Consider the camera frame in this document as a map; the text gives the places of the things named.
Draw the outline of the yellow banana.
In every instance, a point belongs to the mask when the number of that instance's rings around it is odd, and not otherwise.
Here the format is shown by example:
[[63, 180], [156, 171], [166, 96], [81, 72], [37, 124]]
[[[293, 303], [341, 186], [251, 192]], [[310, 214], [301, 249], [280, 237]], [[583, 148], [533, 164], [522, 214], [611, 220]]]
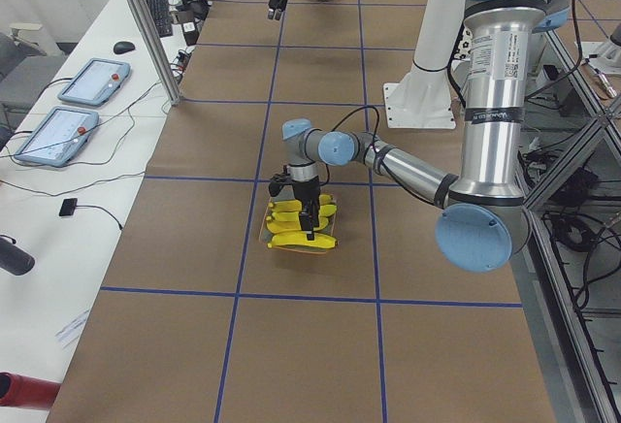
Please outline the yellow banana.
[[[320, 217], [330, 217], [337, 212], [336, 204], [323, 205], [319, 207], [319, 216]], [[279, 221], [279, 222], [293, 222], [299, 220], [299, 211], [272, 211], [268, 216], [269, 220]]]
[[312, 238], [304, 232], [284, 232], [275, 234], [267, 243], [268, 248], [276, 247], [309, 247], [317, 249], [331, 249], [338, 245], [338, 241], [327, 234], [314, 233]]
[[[332, 234], [333, 224], [329, 218], [320, 217], [320, 225], [318, 228], [313, 229], [314, 233]], [[299, 221], [293, 222], [279, 222], [274, 220], [265, 221], [263, 229], [271, 234], [279, 234], [283, 232], [302, 232]]]
[[[336, 200], [330, 194], [319, 195], [319, 205], [335, 204]], [[268, 203], [268, 208], [273, 212], [300, 212], [302, 210], [302, 203], [297, 199], [292, 200], [271, 200]]]

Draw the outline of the grey square plate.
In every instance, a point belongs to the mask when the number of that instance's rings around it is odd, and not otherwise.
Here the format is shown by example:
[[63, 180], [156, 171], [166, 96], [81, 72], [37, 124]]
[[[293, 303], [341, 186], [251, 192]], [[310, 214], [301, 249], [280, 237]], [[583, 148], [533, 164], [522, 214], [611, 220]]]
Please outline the grey square plate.
[[324, 254], [338, 242], [334, 226], [338, 210], [337, 200], [331, 194], [319, 195], [318, 225], [308, 234], [300, 222], [302, 203], [291, 192], [271, 197], [261, 225], [259, 240], [268, 248], [299, 253]]

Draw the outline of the black keyboard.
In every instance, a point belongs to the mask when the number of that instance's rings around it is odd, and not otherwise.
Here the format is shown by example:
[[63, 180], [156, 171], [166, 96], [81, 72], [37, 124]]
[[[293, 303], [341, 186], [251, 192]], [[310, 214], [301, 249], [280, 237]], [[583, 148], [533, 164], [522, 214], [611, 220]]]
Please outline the black keyboard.
[[172, 36], [173, 28], [168, 0], [145, 1], [158, 36], [160, 38]]

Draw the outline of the black computer mouse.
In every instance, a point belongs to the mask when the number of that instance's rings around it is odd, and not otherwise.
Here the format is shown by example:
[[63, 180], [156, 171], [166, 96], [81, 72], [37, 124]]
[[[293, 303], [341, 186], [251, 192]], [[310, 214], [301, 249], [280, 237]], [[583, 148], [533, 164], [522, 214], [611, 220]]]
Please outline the black computer mouse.
[[113, 46], [113, 53], [117, 55], [121, 55], [135, 49], [135, 45], [129, 41], [119, 41], [116, 42]]

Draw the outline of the far teach pendant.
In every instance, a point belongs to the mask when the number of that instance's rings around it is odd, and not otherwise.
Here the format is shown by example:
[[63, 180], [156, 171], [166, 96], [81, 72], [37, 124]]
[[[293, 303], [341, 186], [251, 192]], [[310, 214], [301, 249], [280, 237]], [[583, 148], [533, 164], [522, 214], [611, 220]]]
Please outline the far teach pendant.
[[57, 94], [57, 99], [77, 105], [99, 107], [106, 103], [128, 79], [126, 62], [91, 58]]

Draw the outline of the teach pendant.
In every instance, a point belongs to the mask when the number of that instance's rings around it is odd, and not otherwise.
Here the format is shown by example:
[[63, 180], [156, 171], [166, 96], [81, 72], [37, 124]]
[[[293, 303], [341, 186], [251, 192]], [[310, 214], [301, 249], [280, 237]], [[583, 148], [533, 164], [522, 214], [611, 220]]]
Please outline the teach pendant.
[[77, 105], [99, 107], [106, 103], [128, 79], [126, 62], [91, 58], [57, 94], [57, 99]]
[[14, 154], [16, 160], [61, 167], [72, 160], [99, 125], [99, 114], [70, 107], [53, 108]]

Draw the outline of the small black device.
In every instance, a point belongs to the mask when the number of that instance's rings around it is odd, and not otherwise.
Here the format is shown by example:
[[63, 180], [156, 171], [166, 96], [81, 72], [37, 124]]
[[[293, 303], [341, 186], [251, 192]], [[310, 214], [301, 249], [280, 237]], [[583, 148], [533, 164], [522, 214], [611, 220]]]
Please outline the small black device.
[[60, 217], [72, 216], [78, 206], [77, 198], [66, 198], [63, 200], [58, 215]]

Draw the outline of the near teach pendant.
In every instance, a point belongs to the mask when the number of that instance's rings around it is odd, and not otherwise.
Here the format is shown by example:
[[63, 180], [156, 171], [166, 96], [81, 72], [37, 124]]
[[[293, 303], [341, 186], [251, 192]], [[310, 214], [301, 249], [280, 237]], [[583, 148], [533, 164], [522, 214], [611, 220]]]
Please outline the near teach pendant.
[[53, 108], [14, 154], [16, 160], [61, 167], [72, 160], [99, 125], [99, 114], [70, 107]]

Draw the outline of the red cylinder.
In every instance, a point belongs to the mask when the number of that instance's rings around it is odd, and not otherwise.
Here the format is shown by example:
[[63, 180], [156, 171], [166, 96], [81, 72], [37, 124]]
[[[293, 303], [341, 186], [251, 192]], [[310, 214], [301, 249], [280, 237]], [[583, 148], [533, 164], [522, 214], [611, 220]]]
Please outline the red cylinder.
[[50, 410], [61, 384], [21, 374], [1, 373], [1, 406]]

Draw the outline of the aluminium frame post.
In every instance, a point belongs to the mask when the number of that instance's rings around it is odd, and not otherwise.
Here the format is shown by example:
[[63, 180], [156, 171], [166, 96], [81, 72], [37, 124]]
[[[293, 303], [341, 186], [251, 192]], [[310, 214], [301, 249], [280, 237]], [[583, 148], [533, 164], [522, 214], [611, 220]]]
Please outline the aluminium frame post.
[[147, 52], [172, 106], [180, 101], [180, 88], [172, 73], [169, 59], [157, 34], [146, 0], [127, 0]]

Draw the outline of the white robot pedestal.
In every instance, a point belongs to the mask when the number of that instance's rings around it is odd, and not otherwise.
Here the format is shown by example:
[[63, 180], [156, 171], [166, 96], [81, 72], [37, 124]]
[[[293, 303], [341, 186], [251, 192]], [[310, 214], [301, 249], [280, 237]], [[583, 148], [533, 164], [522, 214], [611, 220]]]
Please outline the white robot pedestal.
[[390, 128], [455, 128], [447, 69], [464, 9], [465, 0], [428, 0], [410, 71], [400, 82], [384, 86]]

